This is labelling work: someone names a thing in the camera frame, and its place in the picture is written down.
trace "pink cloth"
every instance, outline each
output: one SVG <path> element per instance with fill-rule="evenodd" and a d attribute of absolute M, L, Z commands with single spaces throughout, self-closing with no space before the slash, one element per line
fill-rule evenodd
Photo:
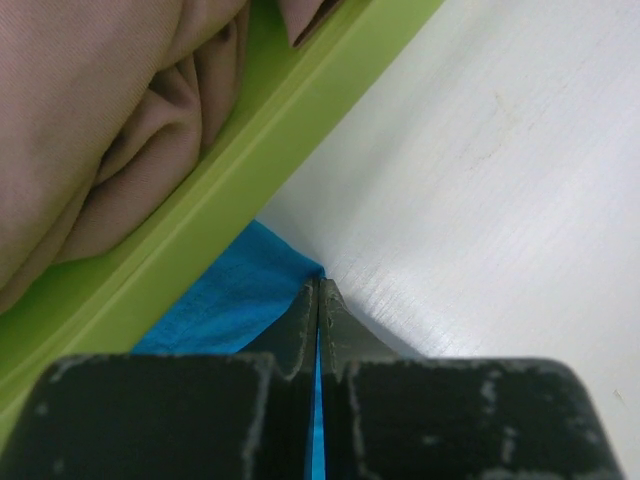
<path fill-rule="evenodd" d="M 337 3 L 278 1 L 294 46 Z M 0 313 L 193 170 L 236 100 L 248 15 L 247 0 L 0 0 Z"/>

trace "white surface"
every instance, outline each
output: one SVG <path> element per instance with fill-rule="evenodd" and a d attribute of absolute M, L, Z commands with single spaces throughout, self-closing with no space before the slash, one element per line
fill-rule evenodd
<path fill-rule="evenodd" d="M 640 2 L 448 0 L 260 218 L 422 353 L 571 365 L 640 478 L 639 152 Z"/>

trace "blue cloth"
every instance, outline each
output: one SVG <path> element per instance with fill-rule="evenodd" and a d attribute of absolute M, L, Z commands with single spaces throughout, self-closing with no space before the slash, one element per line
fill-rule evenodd
<path fill-rule="evenodd" d="M 235 353 L 287 310 L 308 277 L 323 273 L 254 221 L 133 353 Z M 325 478 L 319 365 L 316 370 L 314 480 Z"/>

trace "fabric fold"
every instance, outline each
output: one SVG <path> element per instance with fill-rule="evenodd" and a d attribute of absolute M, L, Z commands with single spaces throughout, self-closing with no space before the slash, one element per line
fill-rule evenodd
<path fill-rule="evenodd" d="M 280 1 L 291 44 L 335 3 Z M 50 264 L 120 243 L 193 171 L 237 99 L 249 3 L 0 0 L 0 12 L 1 313 Z"/>

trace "green plastic edge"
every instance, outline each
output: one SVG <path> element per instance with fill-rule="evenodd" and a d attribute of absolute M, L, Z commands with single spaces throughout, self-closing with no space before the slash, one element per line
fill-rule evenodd
<path fill-rule="evenodd" d="M 69 353 L 129 350 L 135 342 L 128 340 L 131 335 L 123 340 L 119 332 L 134 326 L 140 338 L 166 312 L 249 224 L 442 1 L 373 0 L 322 62 L 314 63 L 309 55 L 308 62 L 296 66 L 291 75 L 307 78 L 292 95 L 285 82 L 260 109 L 256 117 L 271 116 L 266 126 L 252 131 L 252 125 L 259 125 L 256 119 L 238 135 L 216 160 L 219 168 L 214 165 L 191 186 L 122 268 L 74 314 L 74 320 L 89 321 L 71 340 L 52 345 L 25 369 L 21 383 L 27 386 L 0 413 L 0 449 L 44 366 Z M 322 42 L 310 47 L 316 46 L 322 48 Z M 278 161 L 265 169 L 264 159 Z M 196 248 L 194 242 L 206 248 Z M 185 249 L 192 254 L 185 257 Z M 158 281 L 164 278 L 170 281 Z"/>

